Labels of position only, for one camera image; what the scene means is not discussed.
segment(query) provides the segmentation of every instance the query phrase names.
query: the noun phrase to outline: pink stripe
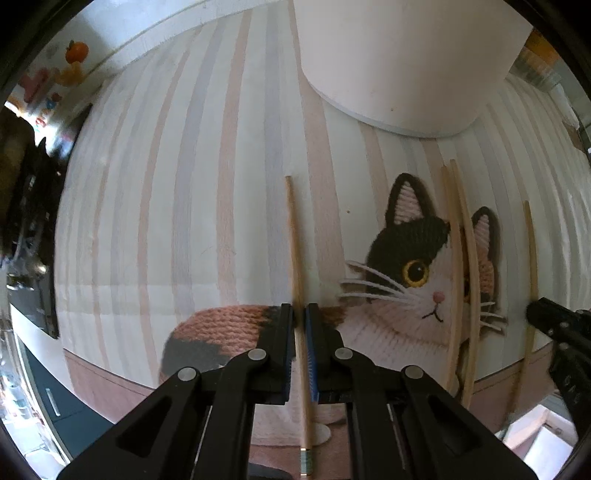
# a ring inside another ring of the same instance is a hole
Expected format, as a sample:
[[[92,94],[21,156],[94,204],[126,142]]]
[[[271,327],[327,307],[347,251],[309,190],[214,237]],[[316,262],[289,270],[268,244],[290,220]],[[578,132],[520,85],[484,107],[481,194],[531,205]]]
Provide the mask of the pink stripe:
[[[70,255],[72,252],[72,223],[74,219],[74,201],[78,198],[77,190],[74,190],[75,186],[80,186],[82,182],[79,181],[79,173],[80,169],[82,168],[82,164],[84,163],[84,159],[86,157],[87,150],[90,145],[93,144],[94,135],[98,124],[102,120],[102,113],[105,105],[111,98],[113,94],[113,90],[115,89],[115,85],[121,82],[121,77],[113,81],[111,85],[109,85],[107,91],[103,95],[102,99],[93,107],[90,111],[89,121],[92,121],[90,127],[83,132],[83,135],[79,135],[77,143],[78,145],[74,147],[75,151],[73,152],[70,160],[70,165],[68,168],[68,174],[66,178],[66,188],[67,190],[64,191],[63,200],[61,204],[63,205],[60,208],[60,216],[65,216],[67,220],[67,226],[64,235],[64,243],[65,248],[56,248],[57,251],[64,251],[64,303],[66,304],[66,316],[67,316],[67,324],[68,330],[70,333],[70,341],[72,343],[72,350],[78,351],[79,346],[76,346],[76,338],[74,335],[74,324],[75,322],[72,321],[72,315],[70,311]]]
[[[147,68],[150,62],[146,61],[145,66],[142,69],[142,72],[138,75],[139,78],[143,75],[143,72]],[[93,218],[92,223],[92,247],[91,247],[91,260],[92,260],[92,279],[91,279],[91,286],[92,286],[92,312],[95,317],[95,325],[97,331],[97,341],[99,344],[100,354],[103,357],[103,364],[107,370],[109,370],[109,358],[107,356],[106,345],[105,345],[105,334],[103,332],[103,326],[100,319],[100,301],[99,301],[99,292],[98,292],[98,275],[99,275],[99,226],[100,226],[100,214],[102,213],[103,204],[105,202],[105,187],[107,183],[107,178],[109,177],[109,172],[111,170],[111,159],[115,155],[115,146],[117,145],[117,141],[119,139],[119,135],[121,134],[121,129],[123,127],[123,123],[125,122],[125,118],[127,117],[127,113],[129,110],[129,105],[131,104],[131,99],[135,95],[135,91],[139,85],[139,82],[135,84],[134,88],[132,89],[131,93],[127,97],[125,104],[123,106],[123,110],[121,110],[121,114],[119,115],[119,119],[117,120],[117,125],[115,127],[115,131],[113,132],[113,136],[111,139],[111,143],[109,144],[109,150],[106,156],[106,165],[103,168],[103,173],[100,178],[99,183],[99,194],[98,198],[96,199],[96,207],[95,207],[95,215]]]
[[[323,283],[335,285],[345,275],[345,253],[340,230],[339,199],[336,194],[329,134],[326,128],[323,101],[312,89],[301,69],[300,42],[292,1],[288,3],[288,7],[304,115],[304,135],[314,212],[314,243],[319,276]]]
[[[374,191],[374,203],[378,225],[385,225],[386,208],[388,206],[388,180],[384,168],[384,158],[379,147],[378,135],[370,125],[359,122],[359,129],[365,143],[365,155],[368,159],[369,176]]]
[[[519,191],[519,198],[523,202],[527,200],[527,190],[525,188],[525,183],[523,182],[523,177],[521,175],[521,171],[519,170],[519,164],[515,158],[515,153],[513,152],[513,147],[511,146],[511,140],[507,136],[505,132],[505,128],[503,127],[503,123],[499,118],[499,115],[496,113],[496,110],[493,108],[492,105],[488,105],[488,111],[491,115],[492,122],[495,124],[496,130],[499,132],[501,136],[501,141],[503,142],[503,146],[505,147],[505,151],[507,156],[509,157],[509,164],[511,165],[511,169],[513,170],[513,175],[515,176],[515,181],[517,182],[517,190]]]
[[[443,166],[443,157],[439,151],[439,145],[434,138],[421,139],[421,145],[425,152],[429,172],[435,189],[435,210],[440,212],[440,216],[447,217],[447,202],[443,193],[443,179],[441,177],[441,167]]]
[[[236,154],[236,132],[238,131],[238,108],[242,73],[246,59],[246,44],[251,26],[252,10],[242,16],[240,30],[230,73],[226,104],[223,111],[222,137],[220,142],[217,178],[217,287],[222,305],[238,302],[236,293],[236,264],[234,259],[234,165]]]
[[[156,127],[152,143],[150,144],[150,153],[148,155],[148,164],[144,174],[144,182],[142,184],[142,195],[139,204],[139,228],[138,228],[138,287],[139,287],[139,321],[142,329],[142,337],[144,338],[144,346],[146,356],[148,358],[148,366],[152,379],[158,382],[158,359],[156,347],[154,345],[154,337],[152,336],[152,325],[150,323],[150,297],[148,295],[148,227],[150,224],[150,200],[152,198],[152,187],[154,184],[154,173],[156,171],[156,162],[158,160],[158,151],[160,150],[160,142],[164,131],[164,125],[170,106],[173,102],[174,92],[177,89],[178,81],[183,74],[185,64],[191,53],[191,46],[193,39],[199,35],[201,28],[195,30],[194,35],[189,41],[189,46],[184,51],[177,69],[174,72],[173,78],[170,82],[164,102],[158,119],[156,120]]]

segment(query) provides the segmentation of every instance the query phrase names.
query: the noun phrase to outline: cat whisker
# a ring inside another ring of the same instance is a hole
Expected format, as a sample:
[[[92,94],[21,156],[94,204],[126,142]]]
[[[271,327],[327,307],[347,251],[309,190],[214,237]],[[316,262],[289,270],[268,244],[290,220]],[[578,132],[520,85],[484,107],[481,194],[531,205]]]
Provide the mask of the cat whisker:
[[[403,292],[408,291],[408,288],[406,288],[404,285],[401,285],[396,280],[391,279],[389,276],[387,276],[384,273],[381,273],[379,270],[376,270],[375,268],[368,267],[367,265],[365,265],[363,263],[355,262],[353,260],[346,260],[345,264],[350,267],[360,268],[361,270],[365,270],[366,272],[373,273],[374,275],[377,275],[378,277],[383,278],[384,280],[390,282],[392,285],[394,285],[396,288],[400,289]]]
[[[348,292],[348,293],[341,293],[341,294],[339,294],[339,297],[356,297],[356,298],[360,298],[360,299],[387,300],[387,301],[393,301],[394,303],[412,304],[412,302],[407,299],[401,299],[398,297],[391,297],[389,295],[378,295],[375,293],[365,293],[362,291],[352,291],[352,292]]]
[[[505,317],[503,317],[503,315],[499,315],[498,313],[492,313],[492,312],[481,312],[480,313],[481,317],[496,317],[499,319],[505,319]]]
[[[344,278],[343,280],[341,280],[339,282],[341,285],[346,285],[346,284],[355,284],[355,285],[366,285],[368,287],[374,287],[377,288],[379,290],[383,290],[383,291],[387,291],[390,293],[394,293],[395,295],[403,295],[404,292],[400,291],[400,290],[394,290],[393,288],[389,288],[389,287],[385,287],[384,285],[380,285],[379,283],[374,283],[371,281],[367,281],[367,280],[360,280],[358,278]]]
[[[499,333],[505,333],[505,329],[502,326],[499,325],[495,325],[493,323],[488,323],[488,322],[483,322],[482,320],[480,321],[480,326],[481,327],[487,327],[490,328],[491,330],[494,330],[496,332]]]

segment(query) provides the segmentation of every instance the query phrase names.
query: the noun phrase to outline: chopstick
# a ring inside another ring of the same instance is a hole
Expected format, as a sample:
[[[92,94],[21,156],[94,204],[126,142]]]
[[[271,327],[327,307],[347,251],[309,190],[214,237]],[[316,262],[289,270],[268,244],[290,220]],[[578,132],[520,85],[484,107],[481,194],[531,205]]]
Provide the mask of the chopstick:
[[[290,229],[290,250],[291,250],[291,292],[292,305],[294,310],[294,335],[295,335],[295,358],[298,363],[298,382],[301,389],[301,445],[300,445],[300,475],[311,478],[312,475],[312,421],[311,421],[311,396],[310,380],[308,372],[308,353],[306,345],[306,331],[304,327],[304,278],[302,273],[300,242],[298,237],[298,225],[296,215],[296,201],[293,189],[293,182],[290,176],[285,177],[285,188],[287,189],[287,209]]]

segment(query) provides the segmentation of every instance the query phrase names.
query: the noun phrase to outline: calico cat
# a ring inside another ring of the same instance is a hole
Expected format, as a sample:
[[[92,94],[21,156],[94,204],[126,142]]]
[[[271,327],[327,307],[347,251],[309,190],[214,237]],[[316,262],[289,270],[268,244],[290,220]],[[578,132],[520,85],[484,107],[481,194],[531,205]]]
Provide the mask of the calico cat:
[[[493,305],[495,285],[490,255],[492,219],[485,208],[473,217],[487,310]],[[366,263],[348,261],[347,265],[361,276],[341,282],[346,289],[341,295],[344,302],[323,307],[324,321],[339,330],[346,346],[377,365],[400,370],[416,364],[442,382],[452,326],[450,225],[434,214],[419,179],[408,173],[397,177],[388,200],[385,227],[373,241]],[[167,340],[161,380],[188,365],[200,371],[225,365],[234,355],[254,348],[260,330],[277,317],[278,307],[257,305],[195,313]],[[292,378],[297,378],[295,371]],[[294,382],[290,401],[284,407],[257,406],[252,443],[298,445],[299,397]],[[315,443],[326,441],[330,437],[327,425],[343,418],[342,406],[315,406]]]

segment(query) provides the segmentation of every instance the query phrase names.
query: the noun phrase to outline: wooden stick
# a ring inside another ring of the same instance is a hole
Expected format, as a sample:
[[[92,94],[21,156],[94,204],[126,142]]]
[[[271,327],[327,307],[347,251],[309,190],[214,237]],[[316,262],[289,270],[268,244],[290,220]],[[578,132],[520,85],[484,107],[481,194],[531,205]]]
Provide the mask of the wooden stick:
[[[527,237],[529,240],[530,250],[530,300],[538,300],[540,298],[538,292],[538,252],[537,245],[535,243],[535,230],[534,222],[531,218],[530,203],[526,200],[523,202],[523,210],[525,214],[525,226],[527,227]],[[525,327],[525,354],[521,369],[519,370],[519,376],[517,383],[511,395],[511,402],[509,403],[509,411],[507,412],[507,418],[505,420],[504,430],[511,425],[515,419],[515,414],[519,409],[519,400],[521,399],[521,393],[523,392],[523,383],[527,371],[531,363],[531,355],[534,352],[534,341],[535,341],[535,328],[527,323]]]
[[[312,438],[312,405],[310,396],[310,380],[308,373],[308,352],[306,345],[306,331],[304,327],[304,277],[301,267],[300,242],[298,238],[296,201],[294,196],[291,177],[285,177],[285,188],[287,189],[287,209],[290,229],[291,249],[291,292],[292,305],[295,319],[295,359],[298,363],[301,408],[301,448],[300,475],[310,477],[312,475],[311,450]]]
[[[460,354],[460,340],[462,337],[462,310],[464,301],[464,266],[462,255],[462,239],[460,233],[460,221],[457,216],[457,199],[455,186],[449,168],[441,167],[443,179],[443,190],[447,200],[447,211],[449,212],[450,239],[452,243],[452,328],[449,338],[449,349],[447,351],[447,371],[444,385],[447,391],[451,392],[456,385],[457,361]]]
[[[466,236],[466,249],[468,251],[468,270],[470,276],[470,344],[468,345],[468,365],[466,378],[462,390],[462,405],[470,407],[472,394],[474,392],[474,380],[476,378],[476,360],[478,358],[478,344],[480,337],[480,274],[478,271],[478,255],[476,253],[476,240],[474,239],[474,228],[472,218],[468,211],[466,193],[462,183],[462,177],[456,160],[451,161],[452,172],[456,182],[457,196],[460,201],[464,233]]]

